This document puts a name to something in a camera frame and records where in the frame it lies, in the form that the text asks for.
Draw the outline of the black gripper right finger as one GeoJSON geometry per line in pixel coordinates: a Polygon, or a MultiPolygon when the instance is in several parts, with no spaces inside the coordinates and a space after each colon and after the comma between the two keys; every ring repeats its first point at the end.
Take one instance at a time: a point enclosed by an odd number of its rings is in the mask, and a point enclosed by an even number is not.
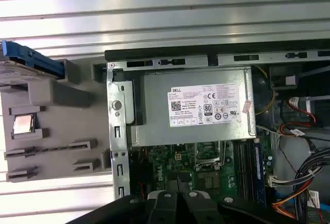
{"type": "Polygon", "coordinates": [[[238,197],[222,196],[215,201],[206,192],[191,191],[181,176],[177,185],[189,211],[188,223],[296,223],[293,218],[238,197]]]}

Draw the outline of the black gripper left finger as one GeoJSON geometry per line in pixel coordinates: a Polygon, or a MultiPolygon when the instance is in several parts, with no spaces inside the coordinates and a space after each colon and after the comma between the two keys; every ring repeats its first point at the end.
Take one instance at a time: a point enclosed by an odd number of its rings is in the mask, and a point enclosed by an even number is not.
{"type": "Polygon", "coordinates": [[[146,200],[121,197],[74,220],[75,223],[175,223],[181,174],[169,174],[165,190],[150,192],[146,200]]]}

